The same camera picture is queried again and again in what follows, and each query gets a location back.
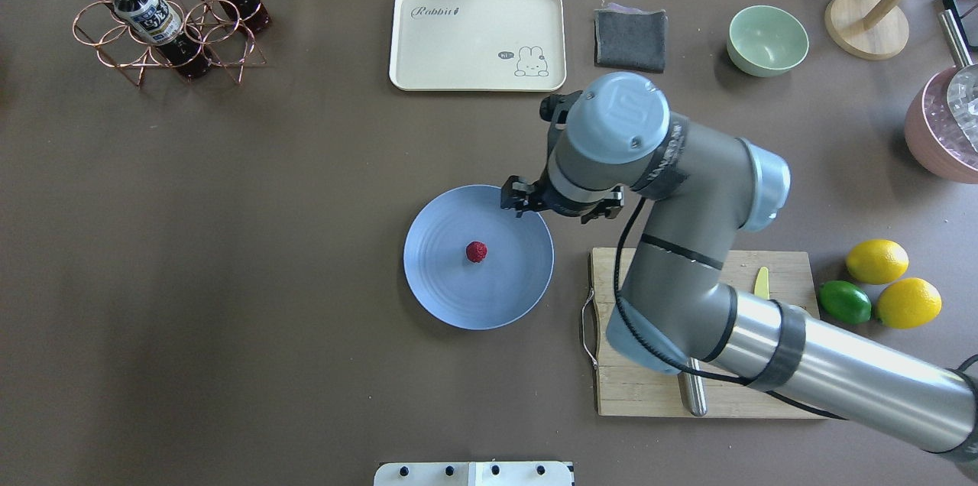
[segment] ceramic bowl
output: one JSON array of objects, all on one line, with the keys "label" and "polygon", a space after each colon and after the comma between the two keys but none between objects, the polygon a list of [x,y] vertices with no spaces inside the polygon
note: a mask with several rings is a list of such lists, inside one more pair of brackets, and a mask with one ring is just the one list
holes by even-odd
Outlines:
[{"label": "ceramic bowl", "polygon": [[904,137],[926,170],[956,183],[978,184],[978,152],[947,107],[947,84],[956,72],[957,68],[947,68],[920,89],[907,110]]},{"label": "ceramic bowl", "polygon": [[727,53],[747,74],[782,75],[808,55],[808,33],[797,18],[780,8],[748,6],[730,20]]}]

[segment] brown table surface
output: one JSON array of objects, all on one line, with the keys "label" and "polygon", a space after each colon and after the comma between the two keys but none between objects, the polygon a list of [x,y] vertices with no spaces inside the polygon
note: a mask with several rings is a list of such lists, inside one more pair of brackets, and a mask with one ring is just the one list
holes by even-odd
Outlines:
[{"label": "brown table surface", "polygon": [[[923,170],[912,96],[951,65],[935,0],[863,61],[829,0],[563,0],[568,76],[594,67],[602,1],[669,13],[674,110],[792,165],[792,196],[738,249],[801,250],[816,281],[893,238],[944,295],[930,325],[859,333],[953,367],[975,352],[978,190]],[[406,93],[387,78],[393,0],[265,0],[269,66],[233,86],[165,71],[143,89],[70,36],[85,0],[0,0],[0,483],[354,485],[380,462],[557,458],[577,483],[964,484],[942,459],[853,423],[599,417],[578,340],[591,247],[624,220],[547,214],[556,263],[525,318],[445,326],[404,277],[428,201],[544,164],[540,93]],[[724,53],[769,3],[811,37],[791,73]],[[633,205],[630,198],[626,211]]]}]

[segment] copper wire rack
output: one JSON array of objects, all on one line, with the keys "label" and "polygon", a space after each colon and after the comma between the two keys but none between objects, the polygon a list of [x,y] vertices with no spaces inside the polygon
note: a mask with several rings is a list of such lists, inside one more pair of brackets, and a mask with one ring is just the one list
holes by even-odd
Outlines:
[{"label": "copper wire rack", "polygon": [[[140,37],[112,12],[109,0],[93,0],[81,9],[73,22],[71,34],[78,43],[93,48],[98,61],[120,72],[134,86],[143,86],[146,72],[184,66],[205,54],[211,68],[224,70],[235,85],[244,81],[245,69],[267,64],[265,54],[245,24],[251,15],[259,14],[259,5],[251,15],[242,17],[228,0],[167,0],[184,18],[184,33],[197,43],[198,53],[181,64],[171,64],[158,50]],[[189,79],[180,76],[186,83]]]}]

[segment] raspberry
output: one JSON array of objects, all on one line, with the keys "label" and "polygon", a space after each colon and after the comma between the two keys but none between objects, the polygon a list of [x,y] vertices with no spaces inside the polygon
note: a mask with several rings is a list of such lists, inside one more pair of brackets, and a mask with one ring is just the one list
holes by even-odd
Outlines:
[{"label": "raspberry", "polygon": [[465,257],[474,263],[481,263],[486,258],[486,253],[489,253],[489,249],[481,241],[474,241],[465,247]]}]

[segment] green bowl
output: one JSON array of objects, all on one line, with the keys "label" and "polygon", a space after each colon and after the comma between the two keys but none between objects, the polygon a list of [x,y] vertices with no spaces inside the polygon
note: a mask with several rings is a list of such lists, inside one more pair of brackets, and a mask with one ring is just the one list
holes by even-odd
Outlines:
[{"label": "green bowl", "polygon": [[775,6],[748,6],[730,20],[727,53],[754,76],[775,76],[808,55],[808,34],[797,18]]}]

